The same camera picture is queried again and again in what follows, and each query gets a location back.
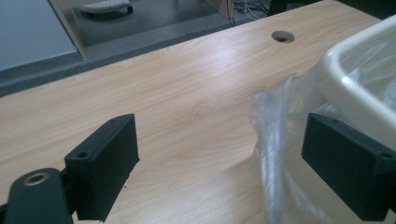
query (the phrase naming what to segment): cable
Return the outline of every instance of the cable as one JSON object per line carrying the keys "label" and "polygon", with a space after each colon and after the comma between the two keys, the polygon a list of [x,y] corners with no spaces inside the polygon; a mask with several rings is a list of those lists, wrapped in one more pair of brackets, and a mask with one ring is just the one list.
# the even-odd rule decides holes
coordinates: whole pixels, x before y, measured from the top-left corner
{"label": "cable", "polygon": [[230,25],[232,26],[232,27],[234,27],[235,26],[235,19],[232,17],[230,17],[230,6],[229,6],[229,3],[228,3],[228,0],[225,0],[226,2],[227,2],[227,14],[228,14],[228,23],[230,23]]}
{"label": "cable", "polygon": [[264,4],[261,0],[258,1],[258,4],[248,3],[246,0],[244,0],[243,2],[235,2],[233,0],[233,5],[234,5],[234,9],[238,13],[244,13],[244,14],[250,13],[253,16],[255,16],[255,19],[260,19],[261,17],[255,15],[252,11],[261,11],[265,14],[268,14],[268,8],[264,6]]}
{"label": "cable", "polygon": [[256,16],[256,14],[254,14],[251,10],[250,10],[250,7],[248,6],[248,0],[245,0],[245,14],[251,19],[251,20],[258,20],[260,17],[258,17],[258,16]]}

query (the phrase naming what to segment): wood grain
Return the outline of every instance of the wood grain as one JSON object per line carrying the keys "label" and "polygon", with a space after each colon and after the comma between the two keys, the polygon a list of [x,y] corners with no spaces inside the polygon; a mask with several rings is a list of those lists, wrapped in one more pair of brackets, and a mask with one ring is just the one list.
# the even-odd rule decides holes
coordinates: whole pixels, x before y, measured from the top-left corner
{"label": "wood grain", "polygon": [[20,175],[64,168],[102,123],[135,113],[141,162],[106,223],[263,223],[252,93],[376,22],[323,1],[1,98],[0,203]]}

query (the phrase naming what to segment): white container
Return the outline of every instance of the white container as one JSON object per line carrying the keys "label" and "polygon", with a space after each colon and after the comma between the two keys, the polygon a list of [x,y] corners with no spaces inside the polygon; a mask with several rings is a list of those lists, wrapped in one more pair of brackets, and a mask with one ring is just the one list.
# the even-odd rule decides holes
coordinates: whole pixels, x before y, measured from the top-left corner
{"label": "white container", "polygon": [[333,46],[314,69],[319,91],[355,128],[396,150],[396,16]]}

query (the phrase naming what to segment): clear plastic bag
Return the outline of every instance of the clear plastic bag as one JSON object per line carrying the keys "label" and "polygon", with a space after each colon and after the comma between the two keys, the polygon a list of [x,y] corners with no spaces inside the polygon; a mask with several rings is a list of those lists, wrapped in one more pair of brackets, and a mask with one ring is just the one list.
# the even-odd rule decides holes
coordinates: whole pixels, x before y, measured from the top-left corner
{"label": "clear plastic bag", "polygon": [[[351,80],[396,113],[395,32],[358,48],[341,63],[347,64]],[[314,67],[254,94],[252,122],[258,142],[253,171],[262,180],[266,223],[362,223],[301,157],[309,112],[339,119],[369,136],[375,132],[329,102],[317,86],[318,76],[325,75]],[[378,223],[394,223],[395,218],[389,212]]]}

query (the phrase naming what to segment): screw hole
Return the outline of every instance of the screw hole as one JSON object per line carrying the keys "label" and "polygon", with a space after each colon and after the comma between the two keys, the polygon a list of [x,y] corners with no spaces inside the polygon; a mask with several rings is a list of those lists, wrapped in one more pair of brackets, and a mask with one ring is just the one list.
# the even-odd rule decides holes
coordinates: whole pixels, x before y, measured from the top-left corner
{"label": "screw hole", "polygon": [[23,180],[23,185],[31,187],[44,182],[49,177],[50,175],[47,173],[38,173],[38,174],[30,175],[29,177]]}
{"label": "screw hole", "polygon": [[88,153],[86,153],[86,152],[80,152],[77,154],[77,157],[79,157],[79,158],[85,158],[87,156],[88,156]]}
{"label": "screw hole", "polygon": [[392,155],[388,152],[381,152],[380,155],[384,158],[392,158]]}

